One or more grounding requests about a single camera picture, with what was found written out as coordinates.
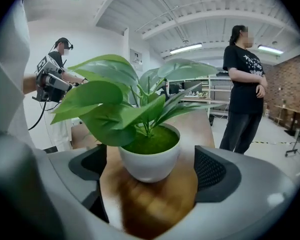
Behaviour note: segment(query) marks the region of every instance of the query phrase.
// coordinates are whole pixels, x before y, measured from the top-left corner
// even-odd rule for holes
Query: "black t-shirt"
[[[64,67],[64,64],[62,62],[62,57],[61,57],[61,54],[54,50],[52,52],[49,52],[48,55],[55,60],[55,62],[59,65],[60,68],[63,68]]]
[[[236,45],[230,45],[224,50],[223,69],[230,68],[259,76],[265,74],[259,58]],[[231,91],[229,111],[240,114],[262,113],[264,99],[257,98],[258,83],[232,82],[234,86]]]

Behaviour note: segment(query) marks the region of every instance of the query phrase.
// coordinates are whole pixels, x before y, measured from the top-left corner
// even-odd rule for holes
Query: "artificial plant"
[[[160,68],[146,71],[140,79],[123,57],[109,54],[95,57],[70,67],[89,82],[70,90],[54,111],[52,124],[79,117],[101,143],[125,146],[137,132],[151,138],[153,129],[164,121],[190,111],[214,105],[179,101],[198,84],[165,101],[155,91],[165,79],[193,79],[216,74],[217,70],[204,63],[172,59]],[[133,96],[136,107],[129,103]]]

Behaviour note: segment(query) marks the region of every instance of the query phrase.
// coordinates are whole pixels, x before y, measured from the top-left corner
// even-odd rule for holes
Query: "green moss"
[[[135,140],[123,148],[136,154],[153,155],[171,149],[178,141],[179,137],[174,131],[157,126],[152,129],[151,137],[137,132]]]

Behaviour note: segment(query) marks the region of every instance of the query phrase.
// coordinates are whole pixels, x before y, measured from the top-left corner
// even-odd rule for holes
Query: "fluorescent light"
[[[182,47],[182,48],[171,50],[170,53],[171,54],[177,54],[177,53],[182,53],[182,52],[185,52],[185,51],[188,51],[188,50],[201,48],[201,47],[202,47],[202,44],[197,43],[197,44],[192,44],[192,45],[188,45],[188,46],[185,46],[185,47]]]
[[[258,49],[263,50],[263,51],[267,51],[267,52],[271,52],[271,53],[274,53],[274,54],[283,54],[284,53],[282,50],[277,50],[277,49],[270,48],[270,47],[263,46],[263,45],[259,45]]]

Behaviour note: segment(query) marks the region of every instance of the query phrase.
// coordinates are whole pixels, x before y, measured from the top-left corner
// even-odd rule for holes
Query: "ponytail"
[[[232,35],[229,40],[229,44],[234,46],[240,37],[240,31],[246,32],[248,28],[244,25],[235,25],[232,28]]]

